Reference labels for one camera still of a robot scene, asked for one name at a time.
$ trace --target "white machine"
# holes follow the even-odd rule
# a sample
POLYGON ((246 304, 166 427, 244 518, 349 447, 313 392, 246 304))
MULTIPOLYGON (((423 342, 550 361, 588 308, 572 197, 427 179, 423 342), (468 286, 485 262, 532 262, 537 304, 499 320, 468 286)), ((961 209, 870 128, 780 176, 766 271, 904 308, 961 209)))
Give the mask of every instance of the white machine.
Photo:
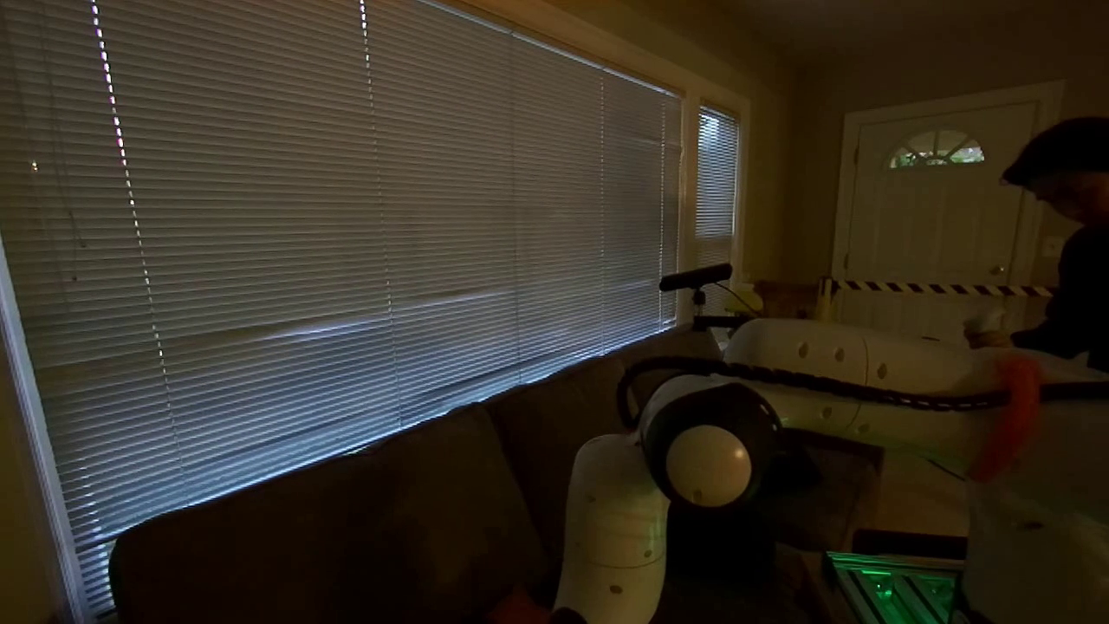
POLYGON ((968 474, 968 602, 994 624, 1109 620, 1109 377, 1042 355, 753 320, 721 364, 581 444, 558 610, 653 620, 672 504, 736 506, 780 427, 914 450, 968 474))

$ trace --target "door frame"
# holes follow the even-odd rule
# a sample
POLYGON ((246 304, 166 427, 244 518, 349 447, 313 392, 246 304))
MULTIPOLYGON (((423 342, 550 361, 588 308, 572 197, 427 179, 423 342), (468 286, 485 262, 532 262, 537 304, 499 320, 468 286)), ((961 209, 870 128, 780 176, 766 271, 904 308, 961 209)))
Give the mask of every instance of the door frame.
MULTIPOLYGON (((1063 111, 1063 80, 1057 83, 1029 83, 1012 89, 981 89, 962 97, 939 97, 939 101, 914 101, 896 106, 873 106, 873 111, 848 111, 843 128, 843 156, 839 156, 839 202, 835 202, 835 230, 833 230, 833 280, 847 278, 847 244, 851 232, 851 202, 856 202, 856 175, 860 175, 860 134, 863 126, 873 122, 904 122, 904 118, 924 118, 924 116, 953 116, 953 111, 975 111, 975 106, 1006 106, 1006 104, 1036 104, 1036 126, 1045 128, 1063 111)), ((1012 275, 1007 280, 1029 280, 1036 275, 1040 260, 1040 222, 1042 210, 1034 210, 1021 197, 1020 205, 1020 241, 1012 251, 1012 275)))

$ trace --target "couch cushion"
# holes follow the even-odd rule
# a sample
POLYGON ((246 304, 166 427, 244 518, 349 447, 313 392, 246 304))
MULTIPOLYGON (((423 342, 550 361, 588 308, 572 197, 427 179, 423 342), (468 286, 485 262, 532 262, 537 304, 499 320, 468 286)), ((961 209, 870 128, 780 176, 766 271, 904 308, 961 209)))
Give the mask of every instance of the couch cushion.
POLYGON ((539 572, 523 496, 473 413, 143 522, 111 559, 126 624, 465 620, 539 572))

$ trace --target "room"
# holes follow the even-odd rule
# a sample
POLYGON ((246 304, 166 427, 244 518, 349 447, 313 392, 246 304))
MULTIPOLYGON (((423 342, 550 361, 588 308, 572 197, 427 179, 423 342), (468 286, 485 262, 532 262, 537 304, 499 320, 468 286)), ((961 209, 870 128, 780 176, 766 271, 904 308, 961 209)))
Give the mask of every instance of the room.
MULTIPOLYGON (((404 0, 371 5, 371 11, 376 11, 371 26, 376 22, 388 26, 390 15, 396 18, 404 15, 403 5, 404 0)), ((848 5, 453 0, 452 8, 477 15, 482 22, 491 22, 499 27, 513 27, 525 39, 581 57, 588 61, 604 61, 620 76, 644 80, 653 88, 677 93, 672 104, 677 104, 684 139, 678 139, 678 162, 672 162, 672 170, 678 170, 678 179, 672 179, 677 187, 658 184, 663 187, 658 194, 666 197, 672 194, 678 210, 678 232, 677 232, 678 244, 672 251, 677 254, 672 268, 705 268, 705 262, 729 260, 741 278, 739 289, 759 291, 774 317, 824 317, 829 280, 851 278, 851 275, 839 275, 843 268, 835 268, 843 260, 843 254, 835 251, 839 244, 835 219, 843 214, 843 187, 847 187, 843 162, 851 152, 847 146, 848 116, 865 116, 865 111, 873 116, 873 111, 889 111, 907 104, 975 97, 975 93, 1016 93, 1016 89, 1020 93, 1036 89, 1036 97, 1045 93, 1045 101, 1053 101, 1057 106, 1053 111, 1057 118, 1109 111, 1109 88, 1103 80, 1103 58, 1109 58, 1109 45, 1098 27, 1109 22, 1109 8, 1098 0, 1057 0, 1057 5, 1050 0, 1020 0, 1020 5, 910 0, 896 8, 877 5, 877 0, 848 0, 848 5), (741 128, 741 176, 739 176, 739 197, 732 210, 732 235, 706 235, 706 241, 693 235, 695 165, 691 148, 695 146, 693 128, 695 128, 700 106, 723 111, 741 128)), ((111 22, 111 5, 103 5, 103 22, 98 18, 98 27, 106 39, 99 41, 114 45, 111 41, 114 27, 117 30, 132 27, 132 45, 143 45, 143 30, 135 27, 143 22, 149 22, 149 15, 129 26, 111 22)), ((24 111, 24 101, 18 97, 18 89, 30 89, 30 88, 22 83, 22 66, 11 45, 14 41, 11 8, 2 8, 0 30, 6 30, 0 45, 2 50, 0 205, 2 210, 11 210, 14 205, 29 205, 29 197, 33 197, 30 175, 29 175, 29 165, 33 170, 33 156, 29 152, 29 141, 30 141, 29 128, 33 111, 24 111)), ((495 156, 499 148, 485 146, 473 156, 473 162, 477 161, 491 162, 495 156)), ((1029 289, 1050 286, 1063 232, 1067 232, 1063 222, 1042 219, 1034 232, 1027 232, 1029 235, 1021 241, 1027 260, 1020 268, 1012 260, 988 257, 984 271, 1006 268, 1001 275, 992 275, 992 280, 1006 278, 1006 286, 1007 280, 1029 286, 1029 289)), ((249 286, 244 275, 229 278, 229 295, 244 286, 249 286)), ((1034 317, 1036 308, 1007 308, 1006 320, 1021 321, 1034 317)), ((33 450, 29 447, 29 429, 18 406, 18 380, 11 366, 6 366, 6 392, 2 392, 2 413, 0 413, 0 498, 2 498, 0 506, 0 553, 2 553, 0 620, 39 624, 39 620, 61 616, 67 590, 60 584, 60 568, 53 555, 55 538, 46 521, 47 504, 39 490, 33 450)))

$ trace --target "couch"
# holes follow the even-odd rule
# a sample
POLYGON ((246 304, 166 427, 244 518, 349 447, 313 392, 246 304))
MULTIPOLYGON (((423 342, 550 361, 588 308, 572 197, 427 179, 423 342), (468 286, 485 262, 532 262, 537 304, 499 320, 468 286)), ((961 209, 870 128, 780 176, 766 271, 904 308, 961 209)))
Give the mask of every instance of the couch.
MULTIPOLYGON (((453 624, 550 608, 581 440, 620 429, 613 388, 670 332, 458 409, 349 459, 155 518, 117 538, 121 624, 453 624)), ((848 547, 879 455, 793 440, 800 486, 710 522, 677 521, 654 620, 829 620, 818 555, 848 547)))

